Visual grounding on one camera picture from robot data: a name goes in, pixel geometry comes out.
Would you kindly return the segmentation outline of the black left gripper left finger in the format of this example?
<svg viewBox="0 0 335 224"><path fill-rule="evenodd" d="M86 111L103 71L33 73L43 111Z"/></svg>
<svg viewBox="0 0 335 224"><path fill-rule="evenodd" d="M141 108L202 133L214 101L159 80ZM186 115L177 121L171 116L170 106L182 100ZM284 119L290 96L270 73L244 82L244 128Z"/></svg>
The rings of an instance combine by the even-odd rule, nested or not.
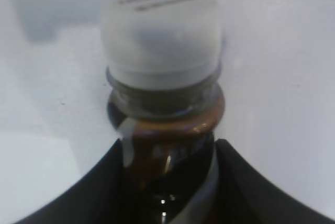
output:
<svg viewBox="0 0 335 224"><path fill-rule="evenodd" d="M77 183L17 223L122 223L125 179L121 141Z"/></svg>

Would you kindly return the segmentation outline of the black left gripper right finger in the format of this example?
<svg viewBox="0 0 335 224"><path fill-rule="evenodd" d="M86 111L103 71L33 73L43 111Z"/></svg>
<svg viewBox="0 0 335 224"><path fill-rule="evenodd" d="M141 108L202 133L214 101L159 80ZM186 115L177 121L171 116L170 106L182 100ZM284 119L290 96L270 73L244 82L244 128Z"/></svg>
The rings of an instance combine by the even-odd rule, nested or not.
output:
<svg viewBox="0 0 335 224"><path fill-rule="evenodd" d="M219 139L215 146L219 164L216 223L334 223L268 181L227 140Z"/></svg>

